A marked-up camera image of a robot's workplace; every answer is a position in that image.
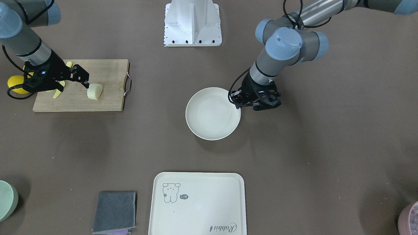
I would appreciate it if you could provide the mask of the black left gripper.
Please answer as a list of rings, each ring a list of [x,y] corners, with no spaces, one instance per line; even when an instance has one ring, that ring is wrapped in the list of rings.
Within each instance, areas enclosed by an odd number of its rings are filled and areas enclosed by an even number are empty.
[[[232,91],[235,83],[245,75],[242,85],[237,91]],[[249,71],[242,73],[229,88],[229,101],[236,109],[252,107],[254,111],[274,109],[281,105],[281,93],[277,91],[274,81],[268,81],[267,85],[260,85],[253,81]]]

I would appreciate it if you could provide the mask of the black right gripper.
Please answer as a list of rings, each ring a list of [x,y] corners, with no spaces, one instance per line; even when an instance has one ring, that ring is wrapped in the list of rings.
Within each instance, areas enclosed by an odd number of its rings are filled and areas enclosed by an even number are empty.
[[[37,58],[35,54],[22,55],[25,61],[23,89],[30,93],[44,92],[58,89],[64,91],[60,81],[70,80],[79,82],[86,89],[89,88],[89,73],[79,64],[67,67],[64,61],[53,51],[49,55]]]

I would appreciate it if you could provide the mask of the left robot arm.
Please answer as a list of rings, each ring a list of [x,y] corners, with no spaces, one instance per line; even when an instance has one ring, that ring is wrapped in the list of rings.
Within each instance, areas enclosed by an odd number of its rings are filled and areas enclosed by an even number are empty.
[[[255,111],[273,109],[281,105],[280,93],[274,79],[290,65],[323,57],[329,48],[328,37],[322,32],[307,32],[327,24],[332,16],[355,7],[411,15],[417,11],[416,0],[315,0],[300,2],[300,8],[287,12],[277,20],[262,20],[255,37],[264,49],[247,69],[241,87],[228,92],[228,100],[240,109]]]

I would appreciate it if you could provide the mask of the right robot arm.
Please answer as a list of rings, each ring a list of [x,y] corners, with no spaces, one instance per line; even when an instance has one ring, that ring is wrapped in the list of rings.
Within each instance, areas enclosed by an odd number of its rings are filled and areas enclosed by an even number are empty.
[[[37,92],[64,91],[60,82],[69,80],[89,88],[89,73],[80,65],[65,62],[33,31],[34,27],[50,26],[61,21],[61,11],[54,0],[2,0],[0,7],[0,38],[4,54],[7,49],[24,61],[23,72],[16,80],[9,79],[10,91],[29,98]]]

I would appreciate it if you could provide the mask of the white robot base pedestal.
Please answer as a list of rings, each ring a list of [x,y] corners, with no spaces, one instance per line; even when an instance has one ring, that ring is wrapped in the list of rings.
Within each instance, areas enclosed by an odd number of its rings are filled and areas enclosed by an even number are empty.
[[[172,0],[165,6],[163,45],[220,46],[219,6],[212,0]]]

